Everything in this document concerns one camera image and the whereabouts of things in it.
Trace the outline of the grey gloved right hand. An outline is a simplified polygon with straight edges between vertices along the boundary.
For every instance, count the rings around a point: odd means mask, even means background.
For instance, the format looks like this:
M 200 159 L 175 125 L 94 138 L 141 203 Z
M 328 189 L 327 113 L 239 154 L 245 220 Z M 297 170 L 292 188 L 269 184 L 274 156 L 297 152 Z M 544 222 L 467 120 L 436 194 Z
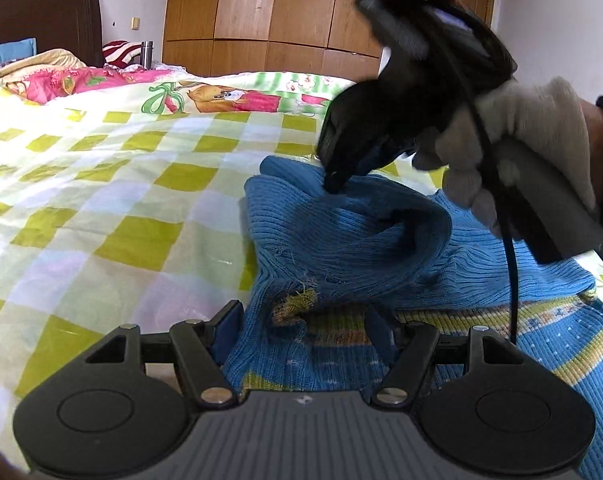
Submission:
M 542 86 L 509 81 L 475 101 L 488 138 L 495 144 L 514 138 L 554 166 L 575 190 L 579 200 L 594 210 L 590 174 L 590 144 L 581 99 L 561 77 Z M 500 236 L 495 200 L 481 182 L 483 160 L 476 125 L 466 105 L 460 106 L 443 133 L 425 136 L 412 165 L 421 171 L 446 166 L 443 192 L 455 205 L 472 211 L 495 236 Z

